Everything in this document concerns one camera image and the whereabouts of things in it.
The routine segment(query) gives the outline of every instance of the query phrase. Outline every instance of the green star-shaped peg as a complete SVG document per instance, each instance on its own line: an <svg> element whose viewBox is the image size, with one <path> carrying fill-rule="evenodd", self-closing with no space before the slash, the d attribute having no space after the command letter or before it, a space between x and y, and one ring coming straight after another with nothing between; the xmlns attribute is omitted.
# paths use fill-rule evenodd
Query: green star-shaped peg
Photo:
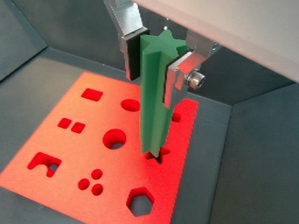
<svg viewBox="0 0 299 224"><path fill-rule="evenodd" d="M184 40L174 39L171 31L159 36L142 35L142 151L159 157L166 143L172 111L164 106L164 74L170 63L188 47Z"/></svg>

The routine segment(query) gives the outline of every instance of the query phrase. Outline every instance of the square hole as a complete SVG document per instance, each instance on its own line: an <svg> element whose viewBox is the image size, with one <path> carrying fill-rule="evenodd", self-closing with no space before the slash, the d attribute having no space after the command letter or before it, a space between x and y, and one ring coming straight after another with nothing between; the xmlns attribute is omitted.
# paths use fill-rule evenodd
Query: square hole
<svg viewBox="0 0 299 224"><path fill-rule="evenodd" d="M63 129L67 129L71 126L71 119L62 118L58 126Z"/></svg>
<svg viewBox="0 0 299 224"><path fill-rule="evenodd" d="M84 128L86 128L86 124L84 123L75 122L75 124L74 124L74 126L71 128L71 131L80 134L80 132L84 130Z"/></svg>
<svg viewBox="0 0 299 224"><path fill-rule="evenodd" d="M95 89L87 88L84 93L82 94L82 97L92 100L94 102L98 102L102 95L103 95L103 92L100 92Z"/></svg>

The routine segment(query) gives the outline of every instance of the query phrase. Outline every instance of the red foam board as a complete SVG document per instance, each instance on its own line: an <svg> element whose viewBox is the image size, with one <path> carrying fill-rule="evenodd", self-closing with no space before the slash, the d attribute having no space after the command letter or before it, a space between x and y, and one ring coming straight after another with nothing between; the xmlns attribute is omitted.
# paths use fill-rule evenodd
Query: red foam board
<svg viewBox="0 0 299 224"><path fill-rule="evenodd" d="M84 73L0 186L86 223L170 223L198 102L183 100L175 109L162 161L140 153L139 109L139 86ZM130 204L140 195L154 206L135 216Z"/></svg>

